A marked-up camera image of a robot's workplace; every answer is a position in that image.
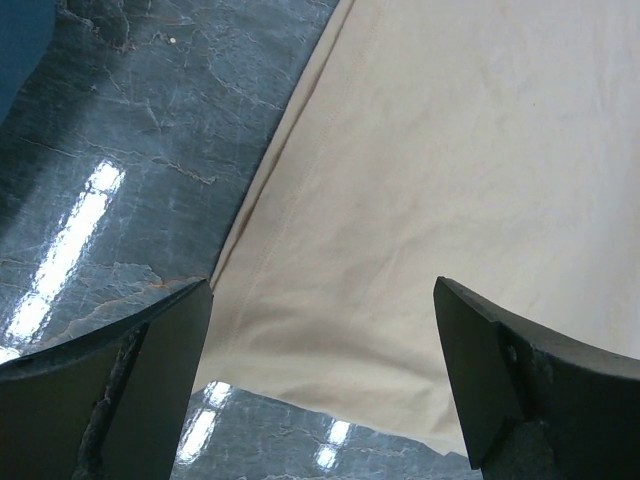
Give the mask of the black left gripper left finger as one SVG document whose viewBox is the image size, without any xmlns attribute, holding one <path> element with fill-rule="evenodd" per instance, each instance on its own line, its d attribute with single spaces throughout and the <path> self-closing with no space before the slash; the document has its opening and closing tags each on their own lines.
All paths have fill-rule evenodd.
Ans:
<svg viewBox="0 0 640 480">
<path fill-rule="evenodd" d="M 2 478 L 169 478 L 212 303 L 201 280 L 2 364 Z"/>
</svg>

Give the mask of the beige t shirt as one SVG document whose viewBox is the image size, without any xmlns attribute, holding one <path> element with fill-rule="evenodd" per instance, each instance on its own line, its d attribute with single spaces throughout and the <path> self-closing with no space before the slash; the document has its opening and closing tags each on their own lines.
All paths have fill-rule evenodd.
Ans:
<svg viewBox="0 0 640 480">
<path fill-rule="evenodd" d="M 440 276 L 638 355 L 637 2 L 341 2 L 221 252 L 194 385 L 462 452 Z"/>
</svg>

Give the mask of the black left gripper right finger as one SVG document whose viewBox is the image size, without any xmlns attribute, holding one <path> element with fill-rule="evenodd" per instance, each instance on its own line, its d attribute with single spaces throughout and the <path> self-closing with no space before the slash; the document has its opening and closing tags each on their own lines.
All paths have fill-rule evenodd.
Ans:
<svg viewBox="0 0 640 480">
<path fill-rule="evenodd" d="M 639 362 L 437 279 L 436 321 L 467 455 L 485 479 L 636 479 Z"/>
</svg>

